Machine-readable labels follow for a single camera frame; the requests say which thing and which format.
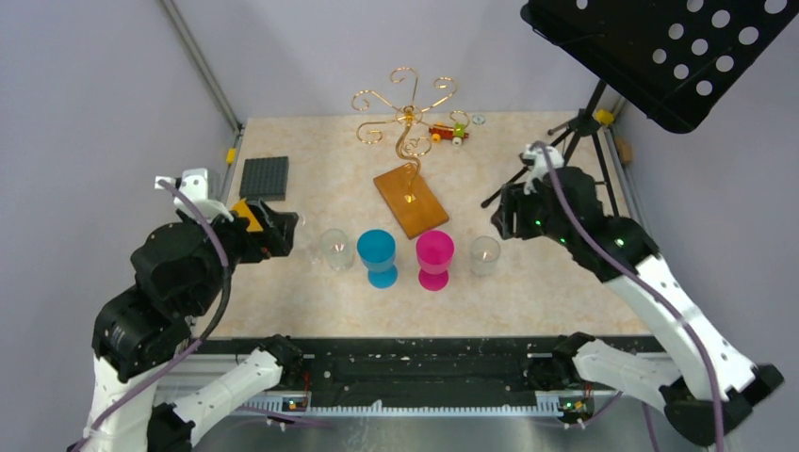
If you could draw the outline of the clear smooth wine glass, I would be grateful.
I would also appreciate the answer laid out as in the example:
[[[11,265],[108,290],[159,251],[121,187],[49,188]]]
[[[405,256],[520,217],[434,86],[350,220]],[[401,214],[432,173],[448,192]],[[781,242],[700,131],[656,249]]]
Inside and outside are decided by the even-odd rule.
[[[312,266],[321,262],[318,251],[318,234],[312,221],[304,213],[298,214],[298,221],[294,230],[292,254],[297,258],[302,258]]]

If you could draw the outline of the yellow wine glass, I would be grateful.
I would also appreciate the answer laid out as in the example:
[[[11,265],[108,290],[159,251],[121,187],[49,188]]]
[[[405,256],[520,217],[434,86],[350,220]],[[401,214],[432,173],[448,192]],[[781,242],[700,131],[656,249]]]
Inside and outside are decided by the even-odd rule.
[[[248,233],[254,234],[263,232],[263,226],[255,216],[253,209],[245,200],[239,200],[237,203],[235,203],[232,207],[232,212],[238,218],[245,218],[248,220],[248,225],[246,227],[246,231]]]

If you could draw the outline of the clear ribbed wine glass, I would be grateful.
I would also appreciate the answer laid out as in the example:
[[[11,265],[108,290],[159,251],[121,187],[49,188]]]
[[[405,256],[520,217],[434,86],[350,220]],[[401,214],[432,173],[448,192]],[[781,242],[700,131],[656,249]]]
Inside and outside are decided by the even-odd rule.
[[[319,239],[318,249],[325,263],[334,271],[353,266],[354,251],[350,238],[340,229],[329,229]]]

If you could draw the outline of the pink wine glass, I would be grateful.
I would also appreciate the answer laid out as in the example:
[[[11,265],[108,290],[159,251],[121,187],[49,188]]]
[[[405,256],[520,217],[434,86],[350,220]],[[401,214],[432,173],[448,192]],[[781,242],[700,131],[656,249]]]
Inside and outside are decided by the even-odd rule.
[[[449,281],[448,270],[455,253],[455,243],[450,235],[438,230],[427,231],[416,241],[416,259],[419,264],[418,281],[426,290],[436,292]]]

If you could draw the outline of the blue wine glass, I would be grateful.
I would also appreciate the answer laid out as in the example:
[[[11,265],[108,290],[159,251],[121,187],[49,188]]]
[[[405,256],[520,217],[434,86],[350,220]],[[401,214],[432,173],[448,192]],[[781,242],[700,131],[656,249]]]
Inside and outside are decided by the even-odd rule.
[[[373,287],[387,289],[396,283],[396,241],[392,234],[380,229],[366,231],[359,236],[356,250]]]

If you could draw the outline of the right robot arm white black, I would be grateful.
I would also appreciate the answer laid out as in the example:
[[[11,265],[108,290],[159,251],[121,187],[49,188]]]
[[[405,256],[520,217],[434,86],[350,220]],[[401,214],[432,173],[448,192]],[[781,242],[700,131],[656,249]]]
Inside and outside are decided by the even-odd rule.
[[[632,218],[609,216],[591,176],[556,169],[530,186],[498,193],[492,224],[503,239],[546,237],[620,297],[668,355],[655,363],[583,332],[560,338],[532,381],[540,391],[610,387],[663,413],[685,440],[718,445],[782,383],[772,364],[753,363],[709,322],[675,279],[655,241]]]

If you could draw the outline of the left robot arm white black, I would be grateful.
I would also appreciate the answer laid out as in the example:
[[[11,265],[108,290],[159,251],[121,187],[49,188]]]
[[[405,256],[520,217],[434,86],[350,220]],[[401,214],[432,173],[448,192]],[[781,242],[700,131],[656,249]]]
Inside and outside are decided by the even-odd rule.
[[[232,370],[200,390],[157,402],[158,382],[204,341],[191,321],[218,324],[242,264],[286,257],[299,216],[242,201],[203,225],[188,215],[155,229],[132,253],[134,283],[96,316],[94,389],[76,451],[189,451],[256,394],[290,389],[302,352],[280,334],[264,339]]]

